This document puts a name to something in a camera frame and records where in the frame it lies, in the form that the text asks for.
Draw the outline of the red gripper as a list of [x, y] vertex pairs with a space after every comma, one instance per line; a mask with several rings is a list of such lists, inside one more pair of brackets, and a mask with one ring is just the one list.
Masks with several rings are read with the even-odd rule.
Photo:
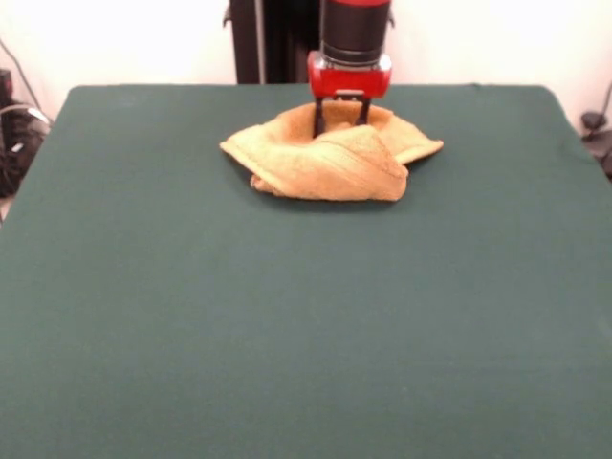
[[307, 59], [311, 91], [315, 98], [314, 134], [316, 138], [326, 129], [323, 114], [325, 98], [363, 98], [356, 126], [368, 123], [372, 98], [383, 98], [391, 79], [392, 62], [382, 54], [373, 65], [365, 67], [341, 66], [328, 59], [320, 51], [312, 51]]

